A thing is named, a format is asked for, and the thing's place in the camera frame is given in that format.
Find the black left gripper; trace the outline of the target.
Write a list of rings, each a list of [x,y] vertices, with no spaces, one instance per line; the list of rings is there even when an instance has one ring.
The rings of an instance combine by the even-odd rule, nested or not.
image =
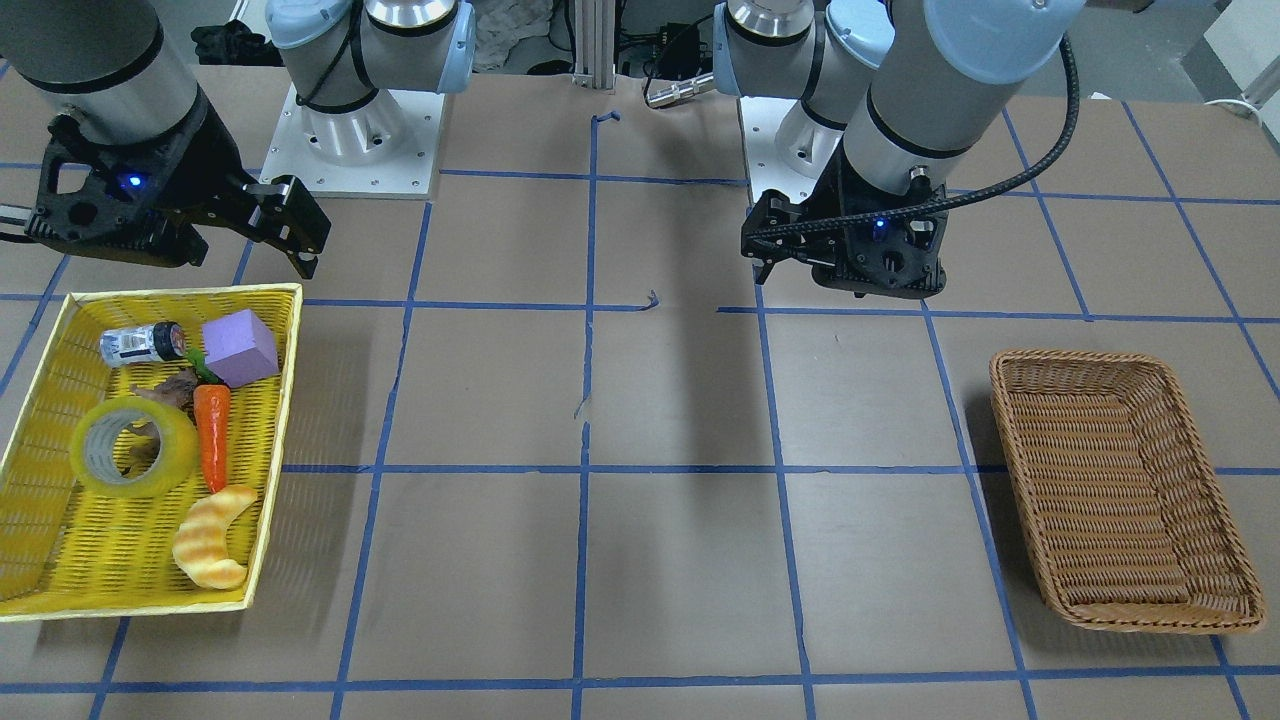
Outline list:
[[[803,202],[764,191],[741,228],[741,252],[754,265],[755,284],[764,284],[780,263],[795,260],[810,266],[817,284],[858,297],[920,300],[940,293],[947,283],[940,263],[947,213],[888,214],[941,199],[943,191],[927,167],[908,170],[904,179],[904,193],[887,193],[837,150]]]

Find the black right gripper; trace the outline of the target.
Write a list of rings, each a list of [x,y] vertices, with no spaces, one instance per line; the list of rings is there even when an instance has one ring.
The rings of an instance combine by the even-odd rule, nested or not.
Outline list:
[[[253,183],[202,90],[172,129],[138,143],[97,143],[87,117],[63,108],[49,123],[24,241],[65,255],[147,266],[198,266],[196,225],[224,227],[285,255],[310,281],[332,222],[298,178]]]

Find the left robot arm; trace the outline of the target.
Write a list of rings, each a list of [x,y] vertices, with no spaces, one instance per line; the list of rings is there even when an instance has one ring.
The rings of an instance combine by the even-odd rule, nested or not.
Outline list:
[[[1080,114],[1069,29],[1082,1],[722,1],[712,14],[721,94],[790,99],[835,138],[800,199],[764,188],[740,232],[753,279],[781,263],[856,296],[922,300],[947,282],[948,213],[1034,179]],[[1051,58],[1068,105],[1051,150],[1025,170],[948,196],[946,179]]]

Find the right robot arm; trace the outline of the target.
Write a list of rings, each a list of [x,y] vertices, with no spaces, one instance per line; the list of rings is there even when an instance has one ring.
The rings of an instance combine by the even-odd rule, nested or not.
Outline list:
[[[270,41],[302,136],[329,165],[410,141],[394,92],[458,94],[472,73],[466,1],[270,1]],[[255,179],[147,1],[5,1],[3,58],[51,104],[41,186],[3,206],[3,240],[70,256],[197,266],[200,225],[225,227],[314,275],[332,223],[316,176]]]

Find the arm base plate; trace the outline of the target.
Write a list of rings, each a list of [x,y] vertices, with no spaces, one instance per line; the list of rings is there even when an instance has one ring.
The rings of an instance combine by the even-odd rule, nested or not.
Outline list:
[[[294,96],[289,87],[260,170],[264,181],[293,176],[316,199],[431,197],[448,96],[383,90],[346,114],[303,108]]]
[[[800,204],[813,193],[844,135],[812,119],[796,99],[739,100],[751,201],[778,190]]]

